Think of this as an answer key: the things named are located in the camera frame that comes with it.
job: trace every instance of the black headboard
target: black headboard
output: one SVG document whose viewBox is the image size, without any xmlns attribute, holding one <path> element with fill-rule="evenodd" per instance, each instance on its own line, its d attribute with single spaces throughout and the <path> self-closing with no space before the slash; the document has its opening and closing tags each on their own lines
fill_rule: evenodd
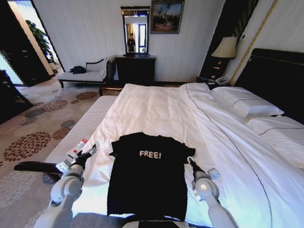
<svg viewBox="0 0 304 228">
<path fill-rule="evenodd" d="M 304 53 L 256 48 L 234 86 L 278 106 L 304 124 Z"/>
</svg>

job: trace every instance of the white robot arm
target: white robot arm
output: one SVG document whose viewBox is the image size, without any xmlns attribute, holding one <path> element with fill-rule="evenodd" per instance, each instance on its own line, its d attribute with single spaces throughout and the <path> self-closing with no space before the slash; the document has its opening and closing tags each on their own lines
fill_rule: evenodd
<svg viewBox="0 0 304 228">
<path fill-rule="evenodd" d="M 84 183 L 82 174 L 86 160 L 96 153 L 96 146 L 79 155 L 64 172 L 51 190 L 51 201 L 46 211 L 38 218 L 34 228 L 69 228 L 73 219 L 72 206 L 81 195 Z"/>
<path fill-rule="evenodd" d="M 193 192 L 199 201 L 205 200 L 209 210 L 208 215 L 214 228 L 238 228 L 232 215 L 219 203 L 219 189 L 212 181 L 219 177 L 216 169 L 205 173 L 194 161 L 188 157 L 188 163 L 193 168 Z"/>
</svg>

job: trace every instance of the lampshade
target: lampshade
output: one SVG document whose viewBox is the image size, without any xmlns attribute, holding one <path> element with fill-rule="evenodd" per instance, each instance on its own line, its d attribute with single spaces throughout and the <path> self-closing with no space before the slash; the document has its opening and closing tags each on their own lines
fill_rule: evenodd
<svg viewBox="0 0 304 228">
<path fill-rule="evenodd" d="M 236 37 L 224 37 L 218 48 L 212 53 L 213 57 L 234 58 L 236 56 Z"/>
</svg>

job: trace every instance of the picture frame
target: picture frame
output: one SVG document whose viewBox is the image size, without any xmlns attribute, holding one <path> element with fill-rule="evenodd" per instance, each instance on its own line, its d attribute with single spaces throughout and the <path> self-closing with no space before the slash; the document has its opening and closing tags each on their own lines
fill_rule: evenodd
<svg viewBox="0 0 304 228">
<path fill-rule="evenodd" d="M 184 0 L 153 0 L 151 34 L 179 34 Z"/>
</svg>

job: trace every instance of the t-shirt sleeve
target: t-shirt sleeve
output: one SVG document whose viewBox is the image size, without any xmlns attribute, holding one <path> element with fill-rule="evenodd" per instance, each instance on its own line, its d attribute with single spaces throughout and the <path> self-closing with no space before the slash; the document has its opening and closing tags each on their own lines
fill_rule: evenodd
<svg viewBox="0 0 304 228">
<path fill-rule="evenodd" d="M 121 148 L 124 147 L 125 137 L 126 136 L 120 136 L 119 140 L 111 143 L 113 152 L 109 154 L 110 156 L 116 157 L 119 151 L 121 151 Z"/>
<path fill-rule="evenodd" d="M 181 160 L 184 164 L 188 163 L 187 158 L 189 156 L 193 156 L 195 154 L 194 148 L 189 148 L 184 143 L 180 143 L 180 142 L 179 142 L 179 151 L 181 155 Z"/>
</svg>

